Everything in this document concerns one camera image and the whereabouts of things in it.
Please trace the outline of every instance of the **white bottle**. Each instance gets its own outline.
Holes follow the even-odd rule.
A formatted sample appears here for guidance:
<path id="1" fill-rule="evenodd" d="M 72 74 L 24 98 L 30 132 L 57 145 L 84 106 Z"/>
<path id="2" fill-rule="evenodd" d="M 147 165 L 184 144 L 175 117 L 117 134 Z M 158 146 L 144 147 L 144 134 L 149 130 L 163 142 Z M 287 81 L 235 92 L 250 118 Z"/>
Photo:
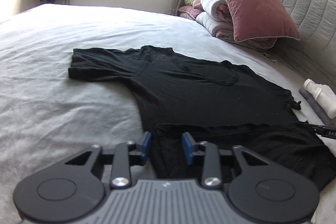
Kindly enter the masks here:
<path id="1" fill-rule="evenodd" d="M 336 117 L 336 95 L 328 85 L 316 84 L 313 80 L 307 79 L 303 87 L 314 97 L 330 119 Z"/>

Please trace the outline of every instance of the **pink cushion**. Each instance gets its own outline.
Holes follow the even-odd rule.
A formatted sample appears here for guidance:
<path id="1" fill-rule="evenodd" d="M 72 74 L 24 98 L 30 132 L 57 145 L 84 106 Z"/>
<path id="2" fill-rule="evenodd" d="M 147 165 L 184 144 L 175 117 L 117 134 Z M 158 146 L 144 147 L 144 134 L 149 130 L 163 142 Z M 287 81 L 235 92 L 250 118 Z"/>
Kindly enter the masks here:
<path id="1" fill-rule="evenodd" d="M 201 0 L 194 0 L 193 8 L 203 11 Z"/>
<path id="2" fill-rule="evenodd" d="M 194 9 L 191 5 L 180 7 L 178 11 L 182 13 L 187 13 L 192 18 L 196 18 L 201 13 L 200 10 Z"/>
<path id="3" fill-rule="evenodd" d="M 190 16 L 189 14 L 187 14 L 187 13 L 180 12 L 179 13 L 179 17 L 184 17 L 186 19 L 190 19 L 190 20 L 195 21 L 195 19 L 192 16 Z"/>
<path id="4" fill-rule="evenodd" d="M 292 37 L 299 31 L 279 0 L 226 0 L 232 15 L 234 39 L 242 42 L 258 37 Z"/>

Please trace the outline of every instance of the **gray towel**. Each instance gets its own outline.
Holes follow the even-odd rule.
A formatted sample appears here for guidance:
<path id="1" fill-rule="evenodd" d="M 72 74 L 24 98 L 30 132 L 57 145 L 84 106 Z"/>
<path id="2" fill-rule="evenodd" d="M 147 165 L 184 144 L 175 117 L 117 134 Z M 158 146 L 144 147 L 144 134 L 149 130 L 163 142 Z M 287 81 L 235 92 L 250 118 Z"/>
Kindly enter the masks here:
<path id="1" fill-rule="evenodd" d="M 307 100 L 308 104 L 326 126 L 331 126 L 336 122 L 336 118 L 330 119 L 323 108 L 318 104 L 317 101 L 315 101 L 314 97 L 307 90 L 305 90 L 304 87 L 301 87 L 299 92 Z"/>

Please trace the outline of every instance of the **gray upholstered headboard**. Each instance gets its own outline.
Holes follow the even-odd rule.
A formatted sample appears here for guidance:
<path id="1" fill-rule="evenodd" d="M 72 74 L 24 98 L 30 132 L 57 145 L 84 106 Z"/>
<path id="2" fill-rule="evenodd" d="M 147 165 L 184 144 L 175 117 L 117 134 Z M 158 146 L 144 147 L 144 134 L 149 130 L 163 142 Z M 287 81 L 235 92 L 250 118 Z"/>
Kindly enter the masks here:
<path id="1" fill-rule="evenodd" d="M 301 40 L 278 39 L 273 51 L 304 78 L 336 92 L 336 1 L 280 0 Z"/>

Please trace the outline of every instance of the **bed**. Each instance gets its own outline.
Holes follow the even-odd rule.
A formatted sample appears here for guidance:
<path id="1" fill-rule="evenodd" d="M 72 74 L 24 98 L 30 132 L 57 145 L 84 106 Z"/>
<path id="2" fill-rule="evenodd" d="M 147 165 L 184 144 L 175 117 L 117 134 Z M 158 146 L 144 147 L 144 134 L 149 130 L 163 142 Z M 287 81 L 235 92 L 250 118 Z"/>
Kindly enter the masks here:
<path id="1" fill-rule="evenodd" d="M 299 94 L 305 79 L 261 53 L 212 37 L 188 19 L 45 4 L 1 22 L 0 42 L 0 223 L 20 221 L 12 192 L 22 178 L 92 144 L 113 147 L 142 134 L 136 101 L 124 85 L 68 78 L 73 48 L 153 45 L 194 58 L 245 64 L 302 101 L 302 110 L 296 111 L 300 120 L 322 124 Z M 336 141 L 323 141 L 336 155 Z M 132 176 L 133 181 L 155 177 L 150 164 L 132 167 Z M 313 222 L 335 223 L 335 204 L 334 179 L 321 193 Z"/>

